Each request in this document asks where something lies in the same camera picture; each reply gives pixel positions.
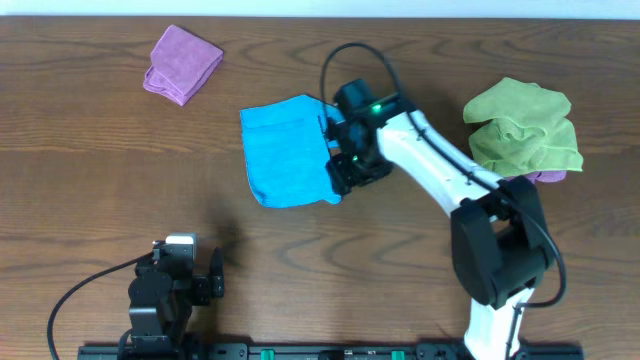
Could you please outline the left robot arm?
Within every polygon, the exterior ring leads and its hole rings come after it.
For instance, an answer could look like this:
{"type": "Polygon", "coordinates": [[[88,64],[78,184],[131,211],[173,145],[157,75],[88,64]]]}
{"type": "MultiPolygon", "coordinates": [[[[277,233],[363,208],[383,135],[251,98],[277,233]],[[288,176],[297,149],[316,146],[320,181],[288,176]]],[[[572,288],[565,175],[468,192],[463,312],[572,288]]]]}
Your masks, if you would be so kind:
{"type": "Polygon", "coordinates": [[[186,328],[195,306],[208,306],[224,296],[224,256],[215,249],[209,271],[195,274],[194,253],[194,245],[160,241],[136,263],[136,278],[128,288],[131,328],[119,340],[118,359],[207,357],[186,328]]]}

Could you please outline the blue microfiber cloth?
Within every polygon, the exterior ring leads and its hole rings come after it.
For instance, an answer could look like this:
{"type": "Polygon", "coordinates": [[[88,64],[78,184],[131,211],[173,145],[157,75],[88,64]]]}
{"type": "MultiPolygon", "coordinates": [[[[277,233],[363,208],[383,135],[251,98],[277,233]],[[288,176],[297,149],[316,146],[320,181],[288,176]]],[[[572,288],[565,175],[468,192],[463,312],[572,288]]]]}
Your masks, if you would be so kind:
{"type": "Polygon", "coordinates": [[[337,146],[324,135],[326,117],[339,111],[309,95],[240,111],[249,187],[268,208],[338,204],[326,164],[337,146]]]}

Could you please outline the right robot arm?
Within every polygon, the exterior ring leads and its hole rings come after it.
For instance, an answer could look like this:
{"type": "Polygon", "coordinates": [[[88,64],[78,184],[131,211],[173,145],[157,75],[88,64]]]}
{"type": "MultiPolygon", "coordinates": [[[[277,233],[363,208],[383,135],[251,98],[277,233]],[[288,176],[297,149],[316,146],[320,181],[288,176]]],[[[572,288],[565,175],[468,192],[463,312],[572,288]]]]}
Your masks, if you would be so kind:
{"type": "Polygon", "coordinates": [[[449,217],[454,272],[472,299],[463,341],[474,359],[526,359],[519,341],[529,309],[550,307],[531,297],[545,272],[563,264],[548,233],[537,190],[482,168],[439,135],[423,114],[395,93],[377,98],[340,90],[339,115],[327,119],[339,153],[327,163],[340,195],[406,172],[449,217]]]}

